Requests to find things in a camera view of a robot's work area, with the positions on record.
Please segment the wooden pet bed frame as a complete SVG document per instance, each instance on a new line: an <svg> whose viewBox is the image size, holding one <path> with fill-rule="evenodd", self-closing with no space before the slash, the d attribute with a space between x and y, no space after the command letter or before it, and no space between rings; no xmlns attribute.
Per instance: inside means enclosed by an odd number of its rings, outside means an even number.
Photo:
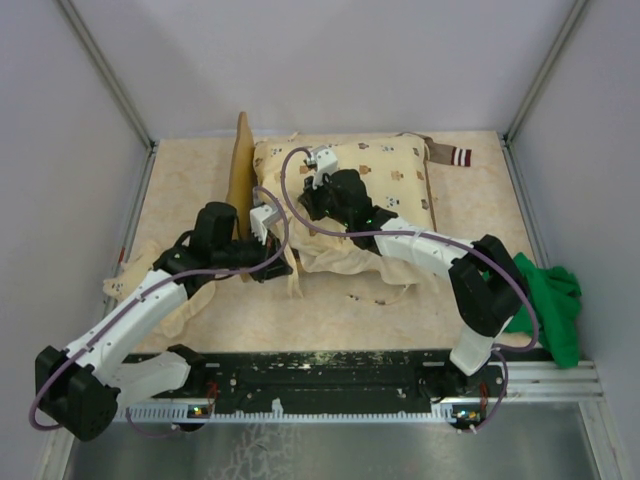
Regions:
<svg viewBox="0 0 640 480"><path fill-rule="evenodd" d="M294 140L256 141L245 115L238 121L231 160L227 201L237 208L240 230L248 233L252 189L262 185L274 195L281 193L280 170L285 156L295 147L331 148L339 166L355 169L374 204L397 213L409 223L435 228L427 161L431 148L417 134L299 136ZM390 285L411 285L432 280L431 273L406 261L363 251L345 238L319 235L297 220L291 222L285 251L294 272L356 275L376 272Z"/></svg>

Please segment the cream animal print cushion cover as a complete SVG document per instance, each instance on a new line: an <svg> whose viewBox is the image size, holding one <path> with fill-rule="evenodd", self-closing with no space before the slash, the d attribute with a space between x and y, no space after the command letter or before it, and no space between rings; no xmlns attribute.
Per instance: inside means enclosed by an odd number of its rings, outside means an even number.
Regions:
<svg viewBox="0 0 640 480"><path fill-rule="evenodd" d="M341 235L376 229L391 213L418 227L434 229L425 141L407 135L330 140L325 146L337 157L337 171L326 184L313 188L315 172L305 159L322 145L320 141L262 141L254 150L259 184L279 198L285 211L297 210L323 230L317 233L295 217L289 219L286 257L295 260L295 271L375 272L389 285L431 283L432 274L401 259L378 255L373 238Z"/></svg>

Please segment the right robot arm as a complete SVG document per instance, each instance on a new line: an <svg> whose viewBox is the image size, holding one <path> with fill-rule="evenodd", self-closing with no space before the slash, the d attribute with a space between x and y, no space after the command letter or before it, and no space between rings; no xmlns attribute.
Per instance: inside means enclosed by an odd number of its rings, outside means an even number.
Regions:
<svg viewBox="0 0 640 480"><path fill-rule="evenodd" d="M527 283L504 244L492 235L462 241L412 225L375 205L353 169L306 177L298 201L312 221L331 219L344 227L357 248L450 282L464 327L450 352L446 380L458 395L473 393L498 336L521 307L531 305Z"/></svg>

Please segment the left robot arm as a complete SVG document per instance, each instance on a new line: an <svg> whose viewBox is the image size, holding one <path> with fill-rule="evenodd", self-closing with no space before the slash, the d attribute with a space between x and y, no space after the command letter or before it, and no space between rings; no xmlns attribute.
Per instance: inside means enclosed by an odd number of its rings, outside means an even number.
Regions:
<svg viewBox="0 0 640 480"><path fill-rule="evenodd" d="M115 415L157 394L179 390L194 397L208 384L202 358L178 345L138 364L125 359L148 333L204 287L224 276L263 273L282 266L285 241L275 241L269 228L284 222L278 200L250 211L247 240L234 235L237 210L209 202L192 229L152 264L134 291L80 338L58 350L43 349L35 360L35 398L30 425L45 430L37 418L52 419L50 429L64 428L81 441L99 436Z"/></svg>

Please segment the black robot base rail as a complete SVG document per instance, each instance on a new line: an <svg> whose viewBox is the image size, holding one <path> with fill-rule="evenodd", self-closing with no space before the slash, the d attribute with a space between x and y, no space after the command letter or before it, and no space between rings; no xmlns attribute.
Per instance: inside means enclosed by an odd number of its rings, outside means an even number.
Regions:
<svg viewBox="0 0 640 480"><path fill-rule="evenodd" d="M203 353L194 378L141 400L118 422L432 423L474 431L497 406L581 403L603 397L593 363L561 369L540 350L493 356L476 374L445 350Z"/></svg>

